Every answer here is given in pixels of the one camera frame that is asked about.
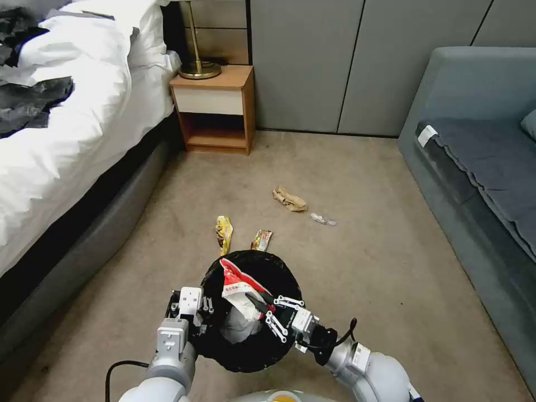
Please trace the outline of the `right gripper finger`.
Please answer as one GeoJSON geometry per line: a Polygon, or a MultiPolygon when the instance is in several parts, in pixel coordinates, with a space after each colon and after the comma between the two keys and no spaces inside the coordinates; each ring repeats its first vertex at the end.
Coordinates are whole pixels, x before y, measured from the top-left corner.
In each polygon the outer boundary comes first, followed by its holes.
{"type": "Polygon", "coordinates": [[[298,310],[303,307],[302,300],[296,300],[282,295],[274,297],[267,292],[260,292],[258,294],[248,292],[245,293],[245,296],[260,313],[274,312],[276,308],[292,308],[298,310]]]}
{"type": "Polygon", "coordinates": [[[281,343],[287,342],[288,330],[278,320],[275,314],[270,310],[265,310],[261,313],[264,324],[272,331],[272,333],[280,340],[281,343]]]}

